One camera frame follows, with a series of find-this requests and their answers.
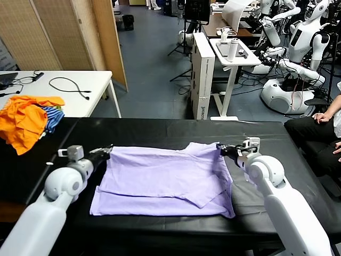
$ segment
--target striped cloth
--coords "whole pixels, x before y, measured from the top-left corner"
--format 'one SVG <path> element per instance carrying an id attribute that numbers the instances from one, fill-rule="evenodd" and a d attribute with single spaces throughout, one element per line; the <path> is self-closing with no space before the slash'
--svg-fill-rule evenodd
<path id="1" fill-rule="evenodd" d="M 41 107 L 47 113 L 47 124 L 45 127 L 45 132 L 54 133 L 55 127 L 59 124 L 60 120 L 63 118 L 64 113 L 53 107 Z"/>

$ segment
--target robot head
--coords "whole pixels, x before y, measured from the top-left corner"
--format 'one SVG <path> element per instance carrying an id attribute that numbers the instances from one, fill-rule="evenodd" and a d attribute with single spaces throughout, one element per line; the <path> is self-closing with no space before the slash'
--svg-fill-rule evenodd
<path id="1" fill-rule="evenodd" d="M 313 0 L 311 1 L 305 11 L 305 20 L 319 19 L 328 7 L 328 0 Z"/>

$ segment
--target blue floor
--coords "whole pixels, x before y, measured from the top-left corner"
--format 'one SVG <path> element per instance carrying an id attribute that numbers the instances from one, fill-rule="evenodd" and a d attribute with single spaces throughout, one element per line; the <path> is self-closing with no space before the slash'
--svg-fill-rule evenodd
<path id="1" fill-rule="evenodd" d="M 163 118 L 191 119 L 191 110 L 187 107 L 188 94 L 185 92 L 190 82 L 181 78 L 177 82 L 169 80 L 190 68 L 188 57 L 180 53 L 167 54 L 176 46 L 178 31 L 183 21 L 164 16 L 162 11 L 148 11 L 142 6 L 120 6 L 122 14 L 132 14 L 135 19 L 134 30 L 120 31 L 119 41 L 127 77 L 129 92 L 115 86 L 123 118 Z M 214 76 L 227 76 L 216 60 Z M 339 90 L 334 78 L 332 96 Z M 261 88 L 258 86 L 235 86 L 233 93 L 247 92 Z M 214 84 L 213 91 L 225 91 L 225 84 Z M 228 115 L 238 116 L 244 121 L 280 121 L 288 117 L 268 109 L 259 99 L 261 90 L 234 95 L 231 98 Z M 117 117 L 110 100 L 100 100 L 93 117 Z M 208 116 L 218 116 L 213 98 L 210 101 Z"/>

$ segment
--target wooden panel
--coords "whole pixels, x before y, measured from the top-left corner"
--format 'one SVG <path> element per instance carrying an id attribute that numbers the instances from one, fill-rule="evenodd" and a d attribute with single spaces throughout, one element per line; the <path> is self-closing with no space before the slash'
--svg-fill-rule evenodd
<path id="1" fill-rule="evenodd" d="M 94 70 L 106 70 L 105 59 L 102 52 L 96 17 L 91 0 L 72 0 L 74 13 L 79 21 L 85 46 L 88 50 Z"/>
<path id="2" fill-rule="evenodd" d="M 33 0 L 64 70 L 93 70 L 70 0 Z"/>
<path id="3" fill-rule="evenodd" d="M 106 66 L 112 71 L 113 78 L 128 91 L 111 0 L 93 0 L 92 3 Z"/>
<path id="4" fill-rule="evenodd" d="M 0 201 L 0 222 L 15 222 L 25 209 L 25 205 Z"/>
<path id="5" fill-rule="evenodd" d="M 0 1 L 0 37 L 22 70 L 60 70 L 29 0 Z"/>

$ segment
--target black bag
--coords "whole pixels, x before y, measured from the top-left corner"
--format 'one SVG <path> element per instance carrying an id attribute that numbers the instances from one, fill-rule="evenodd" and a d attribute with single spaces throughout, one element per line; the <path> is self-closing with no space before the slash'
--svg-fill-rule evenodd
<path id="1" fill-rule="evenodd" d="M 124 29 L 125 30 L 134 30 L 134 16 L 128 14 L 128 15 L 123 15 L 123 24 L 124 24 Z"/>

